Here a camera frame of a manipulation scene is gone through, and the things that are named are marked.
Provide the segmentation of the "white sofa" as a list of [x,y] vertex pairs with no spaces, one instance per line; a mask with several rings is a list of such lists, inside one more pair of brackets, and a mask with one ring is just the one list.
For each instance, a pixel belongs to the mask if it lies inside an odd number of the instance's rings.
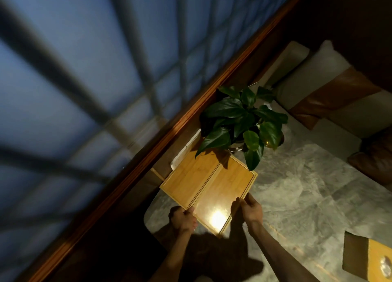
[[288,114],[288,127],[295,135],[342,160],[359,151],[363,139],[392,125],[392,93],[381,88],[319,120],[313,130],[297,121],[289,109],[351,66],[329,40],[316,52],[292,41],[259,81],[272,88],[276,100],[268,106]]

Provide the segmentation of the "person's left hand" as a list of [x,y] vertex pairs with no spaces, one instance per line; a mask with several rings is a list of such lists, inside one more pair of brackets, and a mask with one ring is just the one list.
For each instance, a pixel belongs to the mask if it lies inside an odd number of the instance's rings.
[[198,226],[198,221],[196,217],[187,218],[185,216],[185,209],[181,206],[173,207],[170,211],[169,220],[173,228],[180,234],[183,232],[189,232],[193,234],[196,227]]

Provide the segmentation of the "person's left forearm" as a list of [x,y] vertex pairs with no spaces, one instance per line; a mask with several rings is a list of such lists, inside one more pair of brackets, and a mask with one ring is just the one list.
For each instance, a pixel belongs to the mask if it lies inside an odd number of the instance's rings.
[[148,282],[178,282],[191,235],[188,229],[179,232],[173,247]]

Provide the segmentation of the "white plant pot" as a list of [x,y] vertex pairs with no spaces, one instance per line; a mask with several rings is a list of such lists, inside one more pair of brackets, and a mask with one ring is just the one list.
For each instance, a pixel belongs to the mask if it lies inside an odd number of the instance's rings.
[[227,151],[230,153],[236,153],[238,151],[242,151],[245,145],[244,140],[238,140],[235,141],[233,144],[231,144],[228,148]]

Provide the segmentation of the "wooden bamboo tray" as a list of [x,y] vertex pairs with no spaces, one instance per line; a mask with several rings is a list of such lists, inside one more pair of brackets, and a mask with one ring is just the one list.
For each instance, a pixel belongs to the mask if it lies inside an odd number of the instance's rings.
[[231,205],[245,198],[257,178],[255,171],[229,153],[189,152],[160,189],[194,216],[212,234],[221,236],[232,220]]

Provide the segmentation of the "dark brown leather cushion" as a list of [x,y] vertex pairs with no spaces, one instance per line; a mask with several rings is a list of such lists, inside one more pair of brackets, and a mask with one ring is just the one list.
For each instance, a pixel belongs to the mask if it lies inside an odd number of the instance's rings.
[[392,125],[363,139],[347,162],[392,192]]

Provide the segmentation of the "frosted glass grid window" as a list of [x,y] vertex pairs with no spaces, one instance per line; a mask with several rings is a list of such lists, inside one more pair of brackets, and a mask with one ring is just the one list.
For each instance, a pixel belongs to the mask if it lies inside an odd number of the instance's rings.
[[16,282],[287,0],[0,0],[0,282]]

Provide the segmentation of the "green leafy houseplant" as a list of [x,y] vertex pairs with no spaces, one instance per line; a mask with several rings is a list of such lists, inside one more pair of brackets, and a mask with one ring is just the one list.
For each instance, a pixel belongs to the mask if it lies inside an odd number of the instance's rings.
[[209,149],[228,150],[233,144],[243,142],[241,149],[249,171],[253,171],[262,160],[265,147],[277,149],[284,134],[282,126],[288,116],[256,101],[271,103],[275,96],[272,90],[262,86],[257,91],[249,87],[242,91],[234,86],[220,86],[218,91],[226,97],[208,106],[200,115],[203,138],[195,158]]

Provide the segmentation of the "white box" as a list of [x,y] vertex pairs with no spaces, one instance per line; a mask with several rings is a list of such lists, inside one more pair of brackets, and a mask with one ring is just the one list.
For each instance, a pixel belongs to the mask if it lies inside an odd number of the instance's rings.
[[186,155],[192,151],[201,138],[201,129],[199,128],[195,135],[187,142],[187,144],[180,150],[180,152],[171,161],[170,167],[174,171],[179,164],[184,160]]

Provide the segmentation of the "wooden window frame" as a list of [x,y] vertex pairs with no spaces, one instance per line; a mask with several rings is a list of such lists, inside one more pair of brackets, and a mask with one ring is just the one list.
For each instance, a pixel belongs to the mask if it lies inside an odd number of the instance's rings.
[[250,42],[248,42],[243,50],[235,53],[235,57],[231,59],[215,78],[211,84],[205,88],[200,96],[197,96],[189,108],[176,117],[174,121],[169,123],[169,128],[165,129],[162,134],[154,137],[148,143],[147,149],[143,150],[141,155],[135,161],[130,162],[123,171],[123,175],[119,175],[119,179],[115,178],[115,186],[109,193],[103,197],[98,204],[72,228],[71,232],[56,247],[47,258],[40,264],[37,270],[29,277],[18,282],[45,282],[64,260],[71,254],[76,245],[84,238],[84,236],[98,223],[105,214],[116,205],[125,194],[131,190],[137,182],[151,169],[156,161],[162,156],[164,151],[176,141],[179,135],[190,124],[195,116],[201,112],[205,106],[214,98],[216,89],[225,84],[233,73],[242,67],[258,47],[267,39],[270,33],[279,25],[279,23],[288,15],[290,11],[297,5],[300,0],[287,0],[281,8],[267,21],[266,25],[257,31]]

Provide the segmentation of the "person's right hand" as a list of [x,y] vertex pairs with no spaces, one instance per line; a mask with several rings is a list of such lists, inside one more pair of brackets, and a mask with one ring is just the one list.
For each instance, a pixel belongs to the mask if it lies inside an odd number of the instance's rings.
[[246,223],[249,232],[260,230],[263,227],[263,211],[261,204],[251,193],[247,193],[243,200],[244,204],[242,209],[244,219],[241,221]]

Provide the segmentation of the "person's right forearm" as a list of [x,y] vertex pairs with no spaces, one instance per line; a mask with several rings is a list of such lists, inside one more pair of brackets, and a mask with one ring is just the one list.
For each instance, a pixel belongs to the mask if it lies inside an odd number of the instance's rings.
[[261,222],[247,222],[247,227],[279,282],[320,282],[271,236]]

